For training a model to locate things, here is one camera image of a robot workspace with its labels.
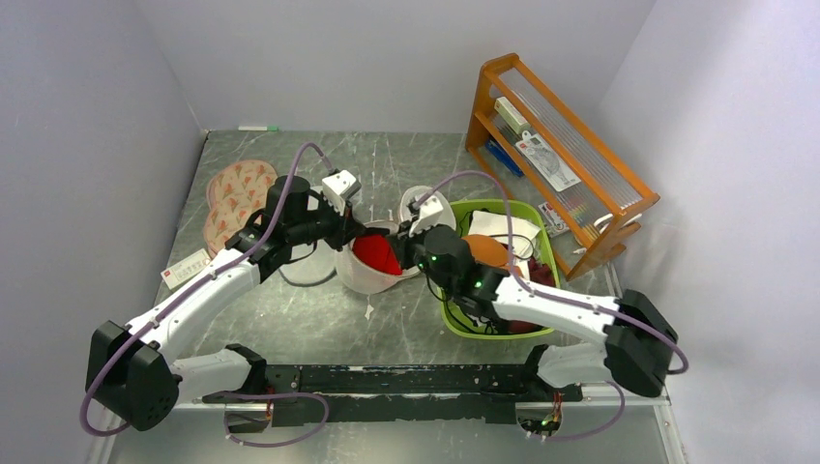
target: clear corrugated panel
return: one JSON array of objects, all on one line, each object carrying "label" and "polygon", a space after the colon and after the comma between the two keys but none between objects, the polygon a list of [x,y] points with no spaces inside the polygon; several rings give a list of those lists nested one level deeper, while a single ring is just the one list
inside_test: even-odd
[{"label": "clear corrugated panel", "polygon": [[512,69],[500,76],[621,208],[642,199],[618,170],[518,70]]},{"label": "clear corrugated panel", "polygon": [[[511,145],[515,146],[515,142],[521,139],[498,113],[493,114],[492,122]],[[590,237],[595,238],[597,233],[592,226],[593,222],[609,214],[609,210],[603,206],[595,194],[583,182],[562,191],[556,191],[546,180],[543,180],[543,184],[558,198],[558,202],[570,213],[578,225],[585,228]]]}]

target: lime green plastic tub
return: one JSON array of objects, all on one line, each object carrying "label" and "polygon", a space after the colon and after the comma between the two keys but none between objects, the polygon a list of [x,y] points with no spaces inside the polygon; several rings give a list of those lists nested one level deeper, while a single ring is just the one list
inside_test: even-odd
[{"label": "lime green plastic tub", "polygon": [[[465,216],[476,210],[487,210],[491,213],[504,215],[506,213],[504,209],[504,201],[503,200],[462,200],[462,201],[455,201],[450,204],[453,208],[453,213],[455,214],[455,221],[457,224],[455,225],[455,232],[458,233],[459,237],[463,237],[467,235],[469,231],[468,221],[465,219]],[[516,218],[527,219],[541,230],[539,232],[538,237],[536,238],[536,258],[539,260],[541,264],[545,264],[549,266],[549,269],[552,270],[553,276],[555,277],[555,286],[560,287],[558,282],[558,273],[556,272],[555,267],[555,258],[552,256],[552,248],[549,246],[549,239],[546,236],[546,229],[543,227],[543,221],[541,219],[541,214],[538,212],[537,209],[533,208],[532,206],[528,205],[527,203],[523,203],[520,201],[510,201],[510,210],[512,215]],[[522,338],[532,338],[534,336],[541,336],[552,333],[552,329],[544,328],[540,331],[531,332],[531,333],[516,333],[516,334],[505,334],[505,335],[498,335],[498,334],[484,334],[484,333],[469,333],[465,331],[452,317],[448,314],[447,309],[450,309],[450,313],[453,315],[453,318],[460,320],[464,325],[467,327],[472,326],[472,321],[465,316],[461,309],[454,303],[442,303],[441,307],[441,318],[444,320],[444,324],[456,335],[463,336],[465,338],[473,338],[477,340],[520,340]]]}]

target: small white tag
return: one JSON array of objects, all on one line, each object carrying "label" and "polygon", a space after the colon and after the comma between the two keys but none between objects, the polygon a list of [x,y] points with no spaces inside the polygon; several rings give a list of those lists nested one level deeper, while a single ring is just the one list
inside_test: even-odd
[{"label": "small white tag", "polygon": [[558,237],[564,232],[570,230],[567,227],[567,223],[564,222],[560,216],[558,216],[558,213],[556,213],[547,202],[544,201],[539,205],[539,211],[541,211],[544,219],[546,219],[546,224],[544,226],[546,228],[546,235],[548,235],[550,239],[553,237]]},{"label": "small white tag", "polygon": [[204,248],[200,248],[191,256],[162,271],[162,280],[169,289],[173,290],[199,274],[210,262],[211,257]]},{"label": "small white tag", "polygon": [[581,182],[543,137],[537,133],[531,134],[527,130],[521,137],[522,140],[515,143],[515,148],[530,161],[555,191],[566,190]]}]

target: table surface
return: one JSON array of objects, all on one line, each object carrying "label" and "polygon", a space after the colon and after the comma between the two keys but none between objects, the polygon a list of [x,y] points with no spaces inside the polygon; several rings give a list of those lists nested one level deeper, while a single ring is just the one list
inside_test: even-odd
[{"label": "table surface", "polygon": [[[170,254],[176,263],[205,247],[202,225],[209,209],[208,182],[238,160],[265,160],[286,174],[296,150],[306,141],[323,147],[336,167],[347,169],[363,185],[354,212],[362,220],[397,215],[401,194],[412,186],[436,184],[453,172],[479,169],[464,150],[464,134],[212,131],[205,143]],[[326,170],[308,152],[299,175],[317,185]],[[537,205],[540,195],[528,181],[498,166],[516,199]],[[499,193],[486,179],[462,178],[442,189],[450,201],[493,198]],[[564,288],[612,294],[612,275],[602,267],[563,283]],[[158,302],[170,295],[163,284]],[[368,313],[368,306],[373,310]],[[357,294],[338,278],[314,288],[296,288],[279,275],[228,306],[183,357],[217,352],[228,343],[242,343],[268,363],[523,363],[538,344],[572,344],[563,333],[516,341],[479,341],[451,333],[441,319],[441,305],[415,277],[370,297]]]}]

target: wooden frame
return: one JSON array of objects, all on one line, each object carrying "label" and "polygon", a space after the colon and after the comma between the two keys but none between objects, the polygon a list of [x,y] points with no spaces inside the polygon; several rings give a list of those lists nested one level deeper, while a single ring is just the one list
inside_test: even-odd
[{"label": "wooden frame", "polygon": [[[531,108],[521,100],[516,91],[504,82],[501,78],[501,74],[507,72],[519,73],[526,79],[527,82],[541,94],[547,104],[551,105],[558,114],[585,139],[589,146],[591,146],[603,160],[609,163],[617,175],[620,175],[640,198],[626,207],[619,205],[613,198],[613,195],[600,184],[596,176],[590,173],[587,166],[561,142],[559,137],[549,129],[544,121],[533,113]],[[581,226],[581,224],[575,220],[570,212],[562,206],[559,199],[555,196],[554,190],[544,182],[541,175],[530,166],[530,163],[518,153],[515,147],[501,134],[492,122],[492,117],[495,115],[495,109],[493,108],[495,99],[490,96],[490,89],[493,87],[495,87],[501,95],[507,97],[510,103],[530,123],[532,129],[551,145],[564,163],[575,172],[581,182],[597,197],[601,205],[612,214],[612,220],[602,233],[592,224]],[[555,261],[567,276],[567,280],[581,276],[624,252],[626,247],[623,245],[623,241],[640,229],[639,223],[630,223],[630,220],[660,200],[660,197],[649,189],[580,118],[550,91],[549,88],[521,62],[515,53],[495,58],[484,63],[482,66],[465,142],[465,148],[472,154],[481,168],[497,179],[504,187],[507,195],[512,197],[510,190],[499,179],[483,157],[481,148],[490,136],[495,139],[510,158],[515,161],[521,171],[524,172],[524,176],[526,176],[539,191],[544,200],[546,200],[564,222],[567,223],[567,226],[575,238],[587,248],[586,252],[574,266],[570,266],[564,257],[556,253]]]}]

